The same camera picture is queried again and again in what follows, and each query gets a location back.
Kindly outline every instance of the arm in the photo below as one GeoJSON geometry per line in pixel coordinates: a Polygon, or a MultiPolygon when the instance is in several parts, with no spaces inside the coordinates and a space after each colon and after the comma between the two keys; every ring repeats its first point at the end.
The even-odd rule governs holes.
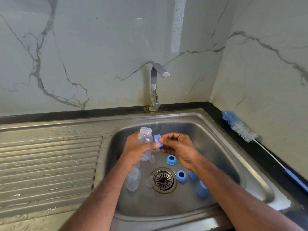
{"type": "Polygon", "coordinates": [[[124,151],[116,165],[59,231],[108,231],[110,229],[127,174],[140,161],[144,152],[159,147],[159,143],[137,143],[138,134],[139,132],[136,132],[127,137],[124,151]]]}
{"type": "Polygon", "coordinates": [[[184,167],[198,175],[213,194],[237,231],[303,231],[287,217],[229,179],[202,156],[187,135],[163,135],[161,152],[175,155],[184,167]]]}

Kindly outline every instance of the hand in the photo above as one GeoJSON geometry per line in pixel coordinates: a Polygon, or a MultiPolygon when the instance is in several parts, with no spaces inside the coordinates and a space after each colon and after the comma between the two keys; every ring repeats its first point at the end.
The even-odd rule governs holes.
{"type": "Polygon", "coordinates": [[[154,150],[160,146],[159,143],[137,143],[137,136],[140,131],[127,137],[126,144],[121,157],[118,162],[127,166],[131,172],[135,165],[140,161],[141,157],[146,151],[154,150]]]}
{"type": "Polygon", "coordinates": [[[159,141],[164,145],[160,149],[161,152],[174,155],[189,170],[193,169],[194,161],[201,155],[188,135],[169,133],[163,135],[159,141]]]}

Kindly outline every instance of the stainless steel sink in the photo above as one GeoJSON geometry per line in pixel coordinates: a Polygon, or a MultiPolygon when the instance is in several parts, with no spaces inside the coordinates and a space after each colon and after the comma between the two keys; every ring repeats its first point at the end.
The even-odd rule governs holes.
{"type": "MultiPolygon", "coordinates": [[[[188,134],[196,148],[248,192],[276,210],[291,201],[201,109],[0,126],[0,231],[57,230],[120,157],[126,137],[140,127],[153,134],[188,134]]],[[[122,188],[111,230],[225,230],[230,221],[215,198],[202,199],[198,182],[177,183],[188,171],[167,155],[141,162],[135,192],[122,188]],[[168,188],[147,187],[150,175],[168,188]]]]}

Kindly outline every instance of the white bristles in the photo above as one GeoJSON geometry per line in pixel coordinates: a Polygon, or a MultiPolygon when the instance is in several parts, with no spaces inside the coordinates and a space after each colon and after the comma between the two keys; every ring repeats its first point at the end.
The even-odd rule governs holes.
{"type": "Polygon", "coordinates": [[[243,138],[246,142],[251,142],[255,140],[258,136],[255,132],[251,131],[242,121],[236,121],[231,125],[232,130],[237,132],[239,136],[243,138]]]}

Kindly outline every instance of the marble wall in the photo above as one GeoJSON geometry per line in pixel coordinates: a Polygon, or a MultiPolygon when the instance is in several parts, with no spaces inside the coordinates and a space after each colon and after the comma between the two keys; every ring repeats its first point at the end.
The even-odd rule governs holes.
{"type": "Polygon", "coordinates": [[[239,0],[210,102],[308,179],[308,0],[239,0]]]}
{"type": "Polygon", "coordinates": [[[0,0],[0,116],[207,101],[238,0],[0,0]]]}

